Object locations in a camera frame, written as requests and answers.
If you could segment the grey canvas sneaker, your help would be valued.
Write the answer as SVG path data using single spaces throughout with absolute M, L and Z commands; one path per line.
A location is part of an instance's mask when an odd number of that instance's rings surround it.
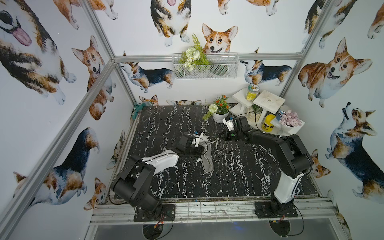
M 201 159 L 203 170 L 206 174 L 211 174 L 214 172 L 214 163 L 212 158 L 211 143 L 207 136 L 201 133 L 200 136 L 194 134 L 193 145 L 194 148 L 198 150 L 196 154 L 199 159 Z

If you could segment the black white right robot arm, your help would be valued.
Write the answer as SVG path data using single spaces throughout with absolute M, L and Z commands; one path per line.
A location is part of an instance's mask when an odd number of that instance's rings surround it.
M 222 120 L 227 129 L 219 134 L 224 141 L 241 140 L 252 145 L 261 145 L 272 150 L 279 162 L 281 176 L 271 197 L 276 209 L 286 209 L 293 204 L 293 194 L 301 178 L 309 174 L 314 161 L 297 135 L 278 136 L 252 128 L 246 117 L 226 117 Z

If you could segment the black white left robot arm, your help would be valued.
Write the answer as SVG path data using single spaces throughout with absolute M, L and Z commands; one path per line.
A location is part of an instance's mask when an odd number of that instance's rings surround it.
M 177 165 L 180 157 L 203 159 L 210 142 L 204 135 L 183 133 L 179 142 L 162 153 L 140 158 L 133 156 L 113 179 L 110 189 L 132 207 L 140 207 L 152 214 L 161 211 L 161 203 L 150 193 L 153 177 Z

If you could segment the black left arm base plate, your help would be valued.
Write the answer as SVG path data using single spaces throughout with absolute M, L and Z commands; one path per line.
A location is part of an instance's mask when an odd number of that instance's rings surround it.
M 176 205 L 159 205 L 154 211 L 143 207 L 135 207 L 134 222 L 173 222 L 175 220 Z

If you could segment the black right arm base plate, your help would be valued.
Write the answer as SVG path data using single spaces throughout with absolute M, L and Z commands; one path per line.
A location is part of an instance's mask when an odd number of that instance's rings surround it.
M 255 202 L 255 214 L 260 219 L 295 218 L 298 216 L 298 211 L 293 201 L 281 204 L 277 200 L 271 200 L 269 202 Z

